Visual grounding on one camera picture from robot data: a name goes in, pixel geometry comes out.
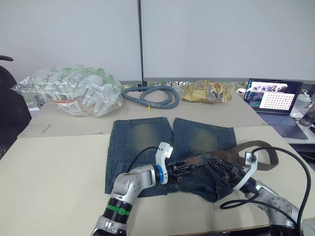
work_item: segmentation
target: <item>white bottle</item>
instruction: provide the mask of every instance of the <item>white bottle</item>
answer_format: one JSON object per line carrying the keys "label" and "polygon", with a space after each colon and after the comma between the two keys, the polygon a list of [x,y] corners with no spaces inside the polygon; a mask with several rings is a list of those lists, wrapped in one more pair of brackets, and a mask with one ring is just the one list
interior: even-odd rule
{"label": "white bottle", "polygon": [[293,110],[295,112],[302,111],[303,108],[307,108],[307,106],[311,103],[311,98],[307,93],[307,90],[302,89],[304,94],[300,94],[297,96],[296,101],[293,106]]}

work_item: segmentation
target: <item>plastic bag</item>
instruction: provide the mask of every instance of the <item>plastic bag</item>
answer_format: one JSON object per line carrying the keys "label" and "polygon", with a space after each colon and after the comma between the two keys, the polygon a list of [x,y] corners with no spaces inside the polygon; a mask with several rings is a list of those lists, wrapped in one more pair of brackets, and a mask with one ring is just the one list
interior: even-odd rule
{"label": "plastic bag", "polygon": [[73,116],[100,117],[123,104],[120,82],[103,69],[83,66],[36,71],[12,90],[41,104],[52,102]]}
{"label": "plastic bag", "polygon": [[186,86],[183,99],[191,102],[228,102],[232,95],[227,83],[200,80]]}

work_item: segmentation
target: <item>yellow chip bag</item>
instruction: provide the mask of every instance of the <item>yellow chip bag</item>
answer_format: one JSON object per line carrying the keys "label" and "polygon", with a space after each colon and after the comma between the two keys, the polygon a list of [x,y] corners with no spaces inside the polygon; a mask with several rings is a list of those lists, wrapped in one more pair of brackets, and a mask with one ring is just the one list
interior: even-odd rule
{"label": "yellow chip bag", "polygon": [[216,103],[228,102],[232,95],[227,83],[200,80],[186,86],[182,98],[190,102]]}

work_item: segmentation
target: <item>laptop screen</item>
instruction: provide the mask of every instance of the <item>laptop screen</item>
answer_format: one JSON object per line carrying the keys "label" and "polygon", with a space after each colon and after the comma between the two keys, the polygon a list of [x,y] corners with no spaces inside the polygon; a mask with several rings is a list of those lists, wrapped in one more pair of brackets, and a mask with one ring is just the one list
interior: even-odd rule
{"label": "laptop screen", "polygon": [[246,101],[257,112],[289,115],[303,82],[250,79]]}

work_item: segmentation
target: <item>black office chair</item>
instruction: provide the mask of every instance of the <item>black office chair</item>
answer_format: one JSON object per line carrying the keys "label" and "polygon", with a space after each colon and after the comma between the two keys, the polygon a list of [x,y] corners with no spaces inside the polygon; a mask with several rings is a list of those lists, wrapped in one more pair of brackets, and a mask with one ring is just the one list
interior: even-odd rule
{"label": "black office chair", "polygon": [[[13,61],[7,56],[0,56],[0,60]],[[14,85],[13,76],[0,66],[0,145],[6,148],[11,147],[31,120],[23,96],[10,89]]]}

